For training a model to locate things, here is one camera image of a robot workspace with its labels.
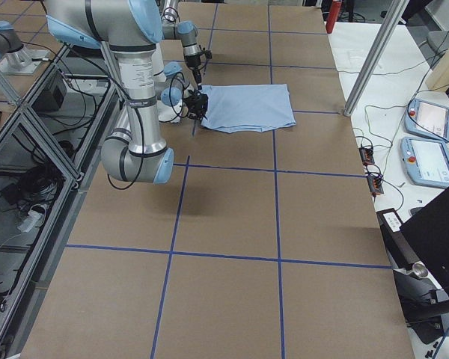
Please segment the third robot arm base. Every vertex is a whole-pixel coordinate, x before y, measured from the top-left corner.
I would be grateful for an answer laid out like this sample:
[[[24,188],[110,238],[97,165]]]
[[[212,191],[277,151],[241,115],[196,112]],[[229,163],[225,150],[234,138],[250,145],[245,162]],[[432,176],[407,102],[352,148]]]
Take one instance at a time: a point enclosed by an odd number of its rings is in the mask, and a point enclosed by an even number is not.
[[[14,27],[0,20],[0,71],[5,75],[31,76],[39,62],[33,55],[40,50],[30,50],[19,38]]]

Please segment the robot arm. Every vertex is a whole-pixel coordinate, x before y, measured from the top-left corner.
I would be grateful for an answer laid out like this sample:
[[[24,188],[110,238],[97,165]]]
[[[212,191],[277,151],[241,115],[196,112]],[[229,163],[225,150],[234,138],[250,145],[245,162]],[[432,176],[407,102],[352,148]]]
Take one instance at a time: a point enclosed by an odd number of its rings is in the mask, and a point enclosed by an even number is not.
[[[105,139],[101,159],[109,179],[124,182],[166,183],[173,170],[174,151],[160,132],[159,104],[187,105],[190,117],[202,120],[207,95],[201,71],[212,57],[198,44],[191,21],[172,22],[177,2],[160,8],[156,1],[48,1],[50,34],[57,40],[88,49],[108,49],[118,74],[109,78],[124,97],[116,128]],[[195,82],[179,69],[170,73],[162,62],[160,42],[179,40],[186,66]]]
[[[179,40],[183,48],[183,57],[187,68],[192,72],[197,89],[202,89],[202,60],[207,58],[207,51],[198,44],[198,28],[192,21],[181,21],[178,1],[161,2],[160,12],[164,38]]]

